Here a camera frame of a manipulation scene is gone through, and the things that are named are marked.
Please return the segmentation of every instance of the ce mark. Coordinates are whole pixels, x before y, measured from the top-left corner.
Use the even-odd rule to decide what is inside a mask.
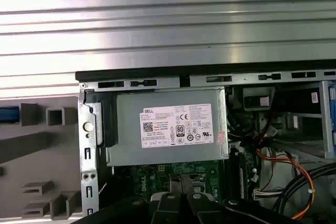
[[[180,119],[181,120],[188,120],[188,114],[181,114]]]

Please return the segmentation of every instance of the metal side panel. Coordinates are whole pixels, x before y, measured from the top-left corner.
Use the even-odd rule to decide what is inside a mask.
[[[335,0],[0,0],[0,99],[104,69],[335,59]]]

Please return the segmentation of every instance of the metal bracket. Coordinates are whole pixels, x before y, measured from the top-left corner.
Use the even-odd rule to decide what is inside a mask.
[[[79,86],[82,90],[92,90],[94,92],[167,89],[179,88],[180,78],[166,77],[146,79],[120,79],[80,83]]]
[[[79,157],[83,215],[99,210],[97,143],[102,142],[100,103],[85,104],[85,92],[78,100]]]

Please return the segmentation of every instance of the barcode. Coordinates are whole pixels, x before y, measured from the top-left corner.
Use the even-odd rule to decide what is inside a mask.
[[[152,132],[153,131],[153,123],[143,123],[143,131],[144,132]]]
[[[317,92],[313,92],[313,93],[311,94],[311,102],[312,102],[312,103],[318,103],[318,102],[319,102],[319,98],[318,98],[318,96],[317,96]]]

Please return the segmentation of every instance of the metal screw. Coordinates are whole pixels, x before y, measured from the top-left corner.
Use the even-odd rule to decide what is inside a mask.
[[[239,201],[235,200],[235,199],[230,199],[229,204],[232,205],[232,206],[237,206],[237,205],[239,205]]]
[[[200,199],[202,197],[202,195],[200,195],[200,194],[194,194],[193,195],[193,198],[194,199]]]

